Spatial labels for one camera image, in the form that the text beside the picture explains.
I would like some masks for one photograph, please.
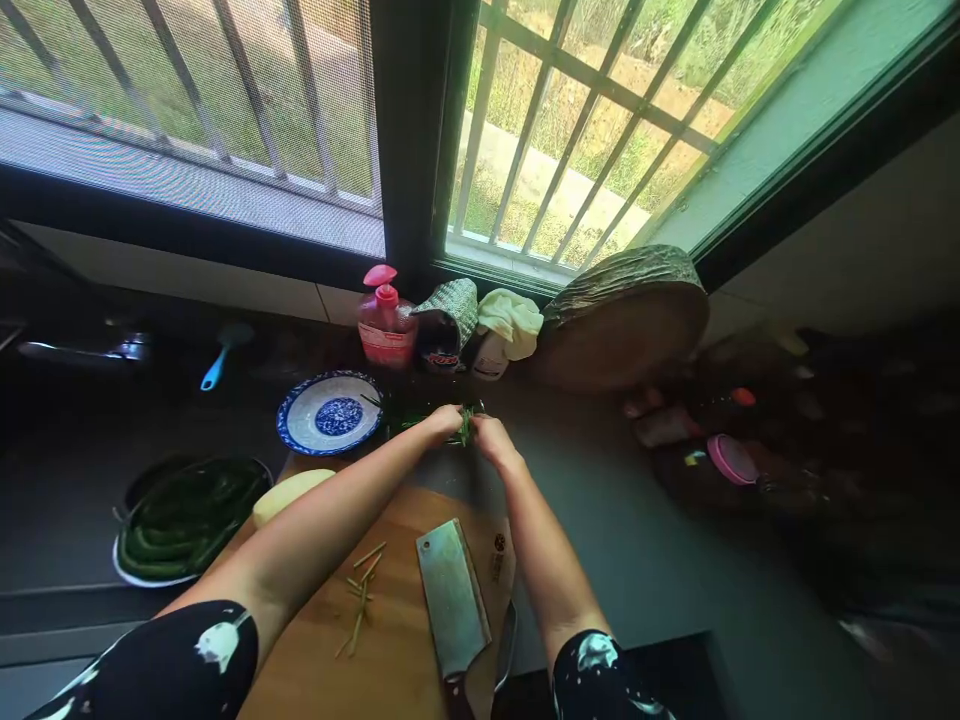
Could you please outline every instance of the plate of green peppers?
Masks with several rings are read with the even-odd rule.
[[[161,588],[194,580],[210,567],[273,486],[252,457],[216,457],[151,479],[113,543],[113,565],[126,582]]]

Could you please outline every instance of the wooden cutting board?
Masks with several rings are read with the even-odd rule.
[[[346,463],[291,454],[280,481],[291,475]],[[493,643],[467,675],[467,697],[478,718],[489,718],[500,636],[516,567],[506,518],[491,518],[468,505],[422,488],[402,486],[350,558],[294,618],[273,649],[240,712],[241,720],[303,718],[446,717],[430,619],[415,541],[458,517],[477,570]],[[224,549],[217,564],[254,532],[252,520]],[[383,541],[383,559],[370,585],[375,599],[354,657],[337,648],[353,631],[359,598],[345,578],[359,580],[353,563]]]

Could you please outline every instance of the kitchen knife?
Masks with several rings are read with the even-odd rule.
[[[466,677],[470,663],[490,644],[490,625],[460,520],[454,518],[417,539],[430,630],[443,678],[450,720],[472,720]]]

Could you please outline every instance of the sleeve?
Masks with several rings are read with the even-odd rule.
[[[124,635],[27,720],[234,720],[257,652],[243,606],[190,605]]]
[[[601,717],[674,720],[657,702],[616,641],[599,630],[570,638],[553,667],[553,703],[558,720]]]

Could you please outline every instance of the metal window bar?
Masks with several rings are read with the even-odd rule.
[[[609,75],[610,70],[613,68],[613,64],[620,56],[620,52],[623,50],[623,46],[627,41],[627,37],[630,35],[630,31],[633,29],[633,26],[637,21],[637,16],[640,14],[640,9],[642,7],[643,0],[630,0],[627,3],[627,7],[623,12],[623,17],[620,18],[620,23],[617,25],[617,29],[613,33],[613,38],[610,40],[610,47],[607,48],[607,53],[603,58],[603,62],[600,64],[599,72],[604,77]],[[587,95],[587,99],[583,104],[583,109],[580,111],[580,117],[577,118],[577,123],[573,126],[573,132],[570,133],[570,139],[567,141],[567,145],[563,149],[563,154],[560,156],[560,160],[557,163],[557,169],[554,171],[553,177],[550,179],[550,184],[547,186],[547,192],[544,195],[543,202],[540,204],[540,209],[537,211],[537,215],[533,220],[533,225],[530,227],[527,240],[523,244],[522,252],[525,254],[528,254],[530,252],[530,248],[533,246],[533,241],[536,238],[537,233],[540,231],[540,225],[543,223],[543,219],[547,215],[547,208],[550,205],[550,201],[553,199],[557,188],[560,187],[560,181],[563,180],[563,176],[567,172],[567,165],[570,163],[570,158],[573,155],[573,151],[576,148],[577,143],[580,142],[580,136],[583,134],[583,130],[586,127],[587,122],[590,120],[590,116],[593,115],[593,110],[596,107],[599,99],[599,91],[596,88],[591,89],[590,94]]]
[[[677,37],[674,38],[673,44],[670,46],[666,56],[663,58],[663,62],[660,63],[660,67],[653,76],[653,80],[650,81],[647,91],[643,94],[643,99],[647,102],[652,102],[657,92],[659,92],[660,87],[663,85],[663,81],[667,79],[667,73],[673,69],[677,59],[680,57],[680,53],[682,53],[687,47],[687,43],[690,42],[690,37],[693,35],[693,31],[700,22],[700,18],[703,17],[704,12],[706,12],[707,7],[709,7],[710,2],[711,0],[698,0],[697,4],[691,8],[690,14],[687,16],[683,26],[680,28],[680,32],[677,33]],[[580,223],[587,214],[587,210],[589,210],[594,198],[596,198],[597,194],[600,192],[600,188],[602,188],[603,184],[607,181],[607,176],[613,170],[613,166],[616,165],[617,160],[620,159],[620,155],[626,149],[627,143],[630,141],[631,136],[637,129],[637,126],[640,124],[641,119],[640,113],[634,113],[633,117],[630,118],[630,122],[628,122],[627,126],[623,129],[623,132],[620,134],[620,139],[617,140],[617,144],[610,153],[610,157],[607,158],[606,163],[604,163],[603,168],[601,168],[596,182],[593,183],[593,186],[590,188],[590,192],[588,192],[587,197],[584,198],[583,203],[580,205],[580,209],[577,211],[576,217],[573,218],[573,222],[570,224],[570,227],[567,230],[567,234],[564,235],[563,240],[561,241],[559,247],[557,247],[557,251],[553,254],[550,262],[560,262],[560,259],[563,257],[563,253],[566,252],[567,247],[573,240],[573,236],[576,234],[577,228],[580,227]]]
[[[780,0],[766,0],[766,2],[760,6],[760,9],[757,10],[756,14],[747,24],[747,27],[744,28],[743,32],[740,34],[740,37],[737,38],[737,41],[733,44],[733,47],[730,48],[730,52],[727,53],[727,56],[723,59],[723,62],[720,63],[720,66],[716,69],[716,71],[714,71],[713,75],[707,81],[707,84],[703,87],[703,90],[697,96],[697,99],[693,102],[693,105],[691,105],[690,109],[687,110],[687,114],[683,117],[684,125],[689,125],[694,121],[697,113],[700,112],[700,109],[713,95],[714,91],[717,89],[717,86],[723,81],[723,78],[726,77],[727,73],[730,71],[730,68],[733,67],[733,64],[743,53],[744,49],[746,49],[747,44],[753,39],[753,36],[757,34],[757,31],[763,26],[763,24],[767,21],[767,18],[770,17],[770,14],[779,4]],[[642,193],[644,188],[646,188],[650,183],[654,173],[667,159],[667,156],[670,154],[670,151],[673,150],[679,139],[680,138],[677,136],[673,136],[667,141],[666,145],[663,146],[653,163],[651,163],[650,167],[647,168],[647,171],[640,179],[640,182],[637,183],[637,186],[633,189],[633,192],[630,193],[630,196],[624,202],[623,207],[621,207],[616,216],[614,216],[613,220],[610,222],[610,225],[606,230],[604,230],[603,235],[597,239],[596,245],[593,246],[593,249],[587,254],[586,259],[583,261],[583,263],[581,263],[578,269],[579,271],[590,267],[590,263],[594,261],[594,259],[603,249],[603,246],[613,234],[614,229],[616,229],[617,225],[623,219],[624,215],[627,214],[627,211],[630,209],[633,203],[636,202],[637,198],[640,197],[640,193]]]
[[[150,105],[137,90],[136,86],[134,86],[130,74],[120,60],[120,56],[117,55],[117,51],[113,49],[113,45],[110,44],[110,39],[103,31],[103,28],[100,27],[100,23],[97,22],[90,8],[87,7],[87,3],[84,2],[84,0],[68,0],[68,2],[70,3],[70,7],[73,8],[73,12],[80,21],[80,24],[83,25],[83,29],[87,31],[87,35],[90,36],[93,44],[97,46],[97,50],[100,51],[100,54],[106,61],[110,72],[113,73],[117,82],[120,83],[123,92],[130,99],[130,102],[133,103],[133,106],[140,112],[141,117],[146,121],[147,127],[150,128],[156,141],[163,145],[169,145],[170,138],[168,138],[166,133],[160,128],[160,121],[157,119],[157,116],[154,115]]]
[[[313,74],[313,63],[310,61],[310,45],[307,43],[307,29],[303,23],[303,10],[300,0],[284,0],[287,17],[290,18],[290,42],[293,44],[293,54],[297,60],[300,79],[303,81],[303,97],[310,112],[310,121],[313,123],[317,139],[317,159],[320,160],[320,169],[323,171],[323,183],[331,193],[337,191],[337,170],[330,153],[330,142],[327,140],[327,126],[320,110],[320,98],[317,94],[317,79]]]
[[[473,120],[470,122],[470,135],[467,139],[467,154],[463,161],[463,175],[460,178],[460,197],[457,199],[457,214],[454,216],[453,229],[463,233],[463,221],[467,216],[467,203],[473,185],[473,174],[477,169],[477,155],[480,151],[480,137],[487,118],[487,103],[493,87],[493,76],[497,72],[497,54],[500,52],[500,34],[497,32],[499,19],[506,13],[508,0],[494,0],[494,9],[499,12],[493,16],[487,26],[487,37],[483,43],[483,60],[480,63],[480,79],[477,81],[477,94],[473,101]]]
[[[560,0],[557,7],[557,17],[553,23],[553,30],[550,31],[550,43],[556,47],[563,45],[567,37],[567,31],[570,29],[570,20],[573,18],[574,8],[577,6],[577,0]],[[510,171],[507,173],[507,182],[503,186],[503,195],[500,198],[500,205],[497,208],[497,216],[493,221],[493,228],[490,230],[490,237],[487,242],[493,245],[497,244],[500,237],[500,226],[503,225],[503,218],[507,214],[507,206],[513,197],[513,190],[516,187],[517,177],[520,175],[520,168],[523,167],[523,161],[527,157],[527,150],[530,148],[530,136],[533,134],[533,128],[537,122],[540,112],[540,106],[547,96],[547,90],[550,87],[550,80],[553,78],[553,66],[548,62],[540,64],[540,71],[537,73],[537,80],[533,86],[533,95],[530,97],[530,106],[527,108],[527,115],[523,119],[523,127],[520,129],[520,137],[517,138],[517,149],[513,153],[513,161],[510,163]]]
[[[60,92],[80,108],[86,118],[99,121],[100,118],[93,112],[90,104],[73,86],[73,83],[70,82],[66,73],[63,72],[63,66],[60,65],[60,61],[47,49],[47,46],[43,44],[43,40],[34,32],[30,21],[20,12],[20,8],[14,5],[13,0],[0,0],[0,10],[7,16],[7,20],[10,21],[13,29],[23,38],[23,41],[33,54],[37,56],[37,59],[47,69],[51,77],[53,77],[54,82],[60,87]]]
[[[226,145],[223,143],[223,138],[220,136],[217,126],[214,124],[213,118],[207,110],[207,106],[204,105],[200,97],[200,90],[197,87],[197,83],[190,73],[190,68],[187,67],[187,62],[180,52],[180,48],[177,46],[177,41],[170,31],[170,26],[167,24],[167,19],[164,17],[160,5],[157,4],[157,0],[140,0],[140,4],[143,5],[144,12],[147,13],[147,18],[150,20],[150,24],[153,25],[153,31],[157,34],[157,39],[160,41],[163,51],[167,54],[167,59],[170,61],[170,64],[173,65],[174,72],[177,73],[177,78],[187,93],[187,98],[193,106],[197,120],[200,121],[203,132],[207,136],[207,143],[210,149],[213,150],[217,154],[217,157],[223,162],[232,162],[230,153],[227,152]]]
[[[267,117],[267,109],[264,107],[260,89],[257,87],[257,81],[253,77],[253,68],[250,67],[250,59],[247,57],[247,51],[244,49],[243,41],[240,39],[237,24],[233,19],[233,13],[230,12],[230,6],[227,4],[227,0],[212,0],[212,2],[213,8],[217,13],[217,19],[220,21],[220,28],[223,30],[223,35],[227,39],[227,45],[230,46],[230,52],[233,54],[233,61],[237,64],[237,70],[240,73],[240,82],[243,83],[243,89],[247,93],[247,99],[250,101],[250,107],[253,110],[254,118],[256,118],[257,128],[260,130],[260,139],[263,141],[263,146],[267,149],[267,155],[270,156],[270,163],[273,165],[273,174],[278,179],[285,179],[287,172],[283,168],[280,151],[277,149],[277,143],[273,139],[273,132],[270,129],[270,119]]]
[[[370,12],[366,3],[355,3],[357,28],[360,33],[360,83],[367,121],[367,142],[370,143],[370,179],[373,184],[373,203],[379,208],[382,204],[380,190],[380,146],[377,139],[377,118],[374,113],[376,95],[373,85],[373,35],[370,30]]]
[[[511,17],[498,13],[492,6],[480,3],[480,24],[484,27],[497,22],[497,32],[503,40],[516,45],[521,50],[530,53],[541,62],[552,65],[564,75],[569,75],[581,85],[596,89],[603,97],[616,103],[631,113],[642,112],[644,119],[651,125],[670,134],[679,134],[680,139],[700,152],[710,155],[718,147],[718,143],[711,140],[673,117],[665,110],[651,105],[642,97],[612,78],[602,75],[599,71],[587,65],[565,50],[550,44],[547,38],[541,37]]]

